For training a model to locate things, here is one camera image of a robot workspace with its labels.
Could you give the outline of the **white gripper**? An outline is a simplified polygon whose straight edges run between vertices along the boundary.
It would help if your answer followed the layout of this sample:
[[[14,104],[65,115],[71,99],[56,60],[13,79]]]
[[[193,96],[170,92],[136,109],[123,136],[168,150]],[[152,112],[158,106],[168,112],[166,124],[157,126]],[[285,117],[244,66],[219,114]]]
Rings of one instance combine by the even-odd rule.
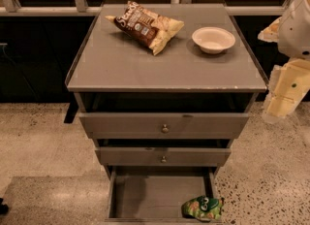
[[[274,124],[292,114],[310,90],[310,0],[294,0],[258,39],[278,42],[281,53],[294,57],[271,71],[262,117]]]

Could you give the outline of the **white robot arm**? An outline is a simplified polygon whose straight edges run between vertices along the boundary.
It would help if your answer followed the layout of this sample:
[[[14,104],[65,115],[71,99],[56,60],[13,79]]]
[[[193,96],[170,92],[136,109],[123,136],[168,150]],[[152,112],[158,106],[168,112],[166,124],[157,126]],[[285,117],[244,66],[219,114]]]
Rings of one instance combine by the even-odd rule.
[[[273,124],[291,114],[310,90],[310,0],[294,0],[258,39],[276,43],[289,57],[273,67],[263,103],[263,120]]]

